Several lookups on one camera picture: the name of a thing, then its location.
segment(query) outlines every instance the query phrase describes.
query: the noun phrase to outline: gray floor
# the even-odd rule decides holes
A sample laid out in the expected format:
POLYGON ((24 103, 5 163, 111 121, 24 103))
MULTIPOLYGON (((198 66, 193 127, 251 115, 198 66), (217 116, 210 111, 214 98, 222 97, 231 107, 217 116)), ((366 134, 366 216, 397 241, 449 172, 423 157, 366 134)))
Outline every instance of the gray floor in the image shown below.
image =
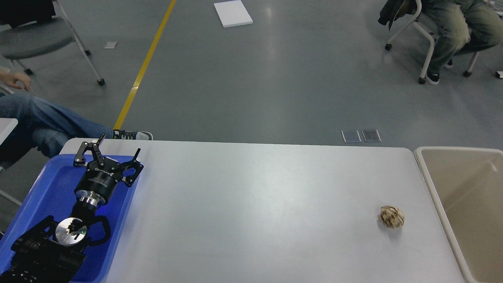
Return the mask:
MULTIPOLYGON (((350 146, 503 149, 501 45, 481 53, 468 79, 469 55, 438 86, 419 85, 428 42, 410 28, 385 51, 385 1, 242 1, 254 23, 226 29, 216 1, 177 1, 123 128, 161 140, 337 146, 349 145, 342 129, 377 129, 382 143, 350 146)), ((107 84, 68 46, 25 61, 34 92, 112 127, 170 1, 62 2, 107 84), (107 41, 119 44, 105 50, 107 41)), ((0 186, 23 199, 46 161, 31 151, 0 186)), ((15 210, 0 198, 0 230, 15 210)))

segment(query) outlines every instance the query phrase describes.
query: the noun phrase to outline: beige bin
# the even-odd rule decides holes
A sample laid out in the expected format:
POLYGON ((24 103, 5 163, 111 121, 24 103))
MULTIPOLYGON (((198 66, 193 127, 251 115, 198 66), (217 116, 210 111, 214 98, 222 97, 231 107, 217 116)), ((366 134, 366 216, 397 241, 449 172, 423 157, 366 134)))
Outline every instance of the beige bin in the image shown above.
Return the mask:
POLYGON ((465 279, 503 282, 503 152, 422 147, 415 156, 465 279))

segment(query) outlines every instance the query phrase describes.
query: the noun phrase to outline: black shoe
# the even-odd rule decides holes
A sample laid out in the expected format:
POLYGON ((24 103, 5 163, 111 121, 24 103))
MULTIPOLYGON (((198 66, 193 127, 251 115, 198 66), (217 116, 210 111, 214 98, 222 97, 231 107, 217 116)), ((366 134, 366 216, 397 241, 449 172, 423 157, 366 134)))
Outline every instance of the black shoe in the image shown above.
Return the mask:
POLYGON ((439 84, 440 81, 440 75, 439 74, 432 74, 430 72, 426 72, 426 80, 428 83, 436 86, 439 84))
POLYGON ((447 69, 452 68, 453 67, 453 65, 452 65, 452 59, 449 60, 449 62, 447 62, 447 64, 445 64, 444 67, 446 67, 447 69))
POLYGON ((142 139, 142 140, 153 140, 154 137, 151 132, 148 131, 125 131, 125 130, 113 130, 115 139, 142 139))

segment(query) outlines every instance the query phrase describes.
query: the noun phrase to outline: yellow floor line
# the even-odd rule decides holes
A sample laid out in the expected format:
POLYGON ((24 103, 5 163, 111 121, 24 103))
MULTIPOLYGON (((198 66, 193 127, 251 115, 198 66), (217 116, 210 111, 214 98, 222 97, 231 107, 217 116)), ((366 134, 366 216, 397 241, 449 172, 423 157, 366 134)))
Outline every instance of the yellow floor line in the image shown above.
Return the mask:
POLYGON ((129 108, 131 107, 131 103, 133 103, 133 99, 136 95, 136 91, 138 91, 138 87, 140 86, 141 80, 143 79, 143 75, 145 74, 145 71, 147 71, 148 64, 150 63, 150 59, 152 59, 152 55, 154 54, 155 48, 157 47, 157 43, 159 42, 159 38, 162 34, 162 31, 164 30, 164 27, 166 26, 167 20, 170 18, 171 11, 173 10, 173 7, 175 6, 176 2, 177 2, 177 0, 171 1, 171 4, 166 11, 166 14, 164 15, 164 18, 162 19, 162 22, 159 26, 159 29, 157 30, 157 33, 155 34, 155 37, 154 37, 154 40, 152 41, 150 49, 148 50, 147 56, 145 57, 145 60, 143 61, 143 64, 141 65, 140 72, 138 73, 138 76, 136 77, 136 80, 134 81, 133 87, 131 88, 131 91, 129 92, 129 95, 126 99, 126 102, 124 103, 124 106, 122 107, 121 113, 119 114, 119 117, 117 118, 117 121, 115 122, 114 129, 120 129, 122 127, 122 123, 124 123, 124 119, 126 118, 127 112, 129 111, 129 108))

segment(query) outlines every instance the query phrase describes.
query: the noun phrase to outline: blue tray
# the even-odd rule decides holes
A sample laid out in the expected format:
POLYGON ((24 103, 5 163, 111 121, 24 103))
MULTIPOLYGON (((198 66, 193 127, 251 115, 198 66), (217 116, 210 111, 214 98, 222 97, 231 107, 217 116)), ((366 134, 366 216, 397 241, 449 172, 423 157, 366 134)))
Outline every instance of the blue tray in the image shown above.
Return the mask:
MULTIPOLYGON (((19 236, 48 215, 54 216, 55 221, 69 217, 75 204, 73 190, 86 170, 84 167, 73 166, 74 157, 71 154, 58 155, 45 164, 5 236, 0 240, 0 272, 11 266, 14 255, 11 246, 19 236)), ((132 159, 131 156, 109 157, 120 163, 132 159)), ((97 210, 96 215, 108 218, 112 236, 105 244, 88 247, 84 251, 87 258, 71 282, 101 282, 107 275, 138 179, 130 188, 120 182, 109 203, 97 210)), ((101 239, 104 236, 101 224, 91 226, 88 235, 95 240, 101 239)))

